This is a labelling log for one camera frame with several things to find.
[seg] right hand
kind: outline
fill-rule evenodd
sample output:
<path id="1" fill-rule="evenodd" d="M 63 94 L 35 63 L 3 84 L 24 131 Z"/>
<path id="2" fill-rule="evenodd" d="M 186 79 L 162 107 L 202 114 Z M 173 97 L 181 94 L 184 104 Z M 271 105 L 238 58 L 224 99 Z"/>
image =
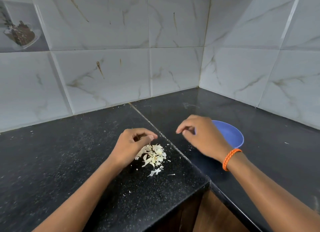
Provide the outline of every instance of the right hand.
<path id="1" fill-rule="evenodd" d="M 233 149 L 209 117 L 191 115 L 178 126 L 176 133 L 181 132 L 185 139 L 201 153 L 221 163 Z"/>

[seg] garlic skin pile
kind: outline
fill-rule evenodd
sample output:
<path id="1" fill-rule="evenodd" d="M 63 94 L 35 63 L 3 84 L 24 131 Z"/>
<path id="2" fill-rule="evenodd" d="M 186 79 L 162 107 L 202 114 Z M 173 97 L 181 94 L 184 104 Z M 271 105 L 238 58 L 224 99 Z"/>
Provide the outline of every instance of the garlic skin pile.
<path id="1" fill-rule="evenodd" d="M 142 167 L 145 167 L 147 164 L 150 164 L 153 166 L 153 168 L 155 168 L 155 166 L 160 166 L 160 168 L 151 171 L 149 176 L 153 176 L 153 174 L 158 174 L 162 169 L 163 166 L 161 165 L 161 163 L 163 162 L 163 160 L 167 159 L 167 155 L 163 150 L 163 147 L 161 145 L 146 145 L 144 146 L 139 153 L 137 154 L 137 156 L 135 157 L 136 160 L 138 160 L 140 157 L 143 158 L 144 161 L 144 165 L 142 165 Z"/>

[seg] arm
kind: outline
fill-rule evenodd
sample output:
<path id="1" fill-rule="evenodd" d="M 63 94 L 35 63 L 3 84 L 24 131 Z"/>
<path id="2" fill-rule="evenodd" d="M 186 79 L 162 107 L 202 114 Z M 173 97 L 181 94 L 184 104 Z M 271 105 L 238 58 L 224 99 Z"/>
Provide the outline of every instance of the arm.
<path id="1" fill-rule="evenodd" d="M 221 163 L 233 149 L 207 117 L 191 115 L 176 132 Z M 320 216 L 262 173 L 242 152 L 235 153 L 227 167 L 274 232 L 320 231 Z"/>
<path id="2" fill-rule="evenodd" d="M 126 129 L 105 162 L 60 207 L 33 231 L 82 231 L 102 193 L 143 146 L 158 136 L 144 128 Z"/>

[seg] hand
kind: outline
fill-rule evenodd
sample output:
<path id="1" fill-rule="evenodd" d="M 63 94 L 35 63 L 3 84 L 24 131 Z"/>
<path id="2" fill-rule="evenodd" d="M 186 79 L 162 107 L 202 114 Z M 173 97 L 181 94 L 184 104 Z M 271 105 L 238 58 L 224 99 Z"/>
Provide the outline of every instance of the hand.
<path id="1" fill-rule="evenodd" d="M 126 129 L 120 134 L 108 159 L 113 159 L 123 169 L 134 160 L 143 146 L 157 138 L 157 134 L 145 128 Z"/>
<path id="2" fill-rule="evenodd" d="M 181 132 L 201 153 L 221 163 L 233 149 L 209 117 L 191 115 L 178 126 L 176 133 Z"/>

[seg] orange bracelet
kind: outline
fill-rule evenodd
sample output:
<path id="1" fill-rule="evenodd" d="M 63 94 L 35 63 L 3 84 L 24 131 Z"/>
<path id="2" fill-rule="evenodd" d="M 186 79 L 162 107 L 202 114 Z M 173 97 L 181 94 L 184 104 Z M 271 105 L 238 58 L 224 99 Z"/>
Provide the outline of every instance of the orange bracelet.
<path id="1" fill-rule="evenodd" d="M 236 152 L 242 152 L 241 149 L 238 149 L 238 148 L 235 148 L 233 150 L 230 151 L 230 153 L 228 153 L 228 155 L 226 156 L 226 158 L 224 159 L 223 163 L 222 163 L 222 168 L 225 170 L 225 171 L 229 171 L 227 169 L 227 164 L 229 162 L 229 160 L 231 159 L 231 157 L 236 153 Z"/>

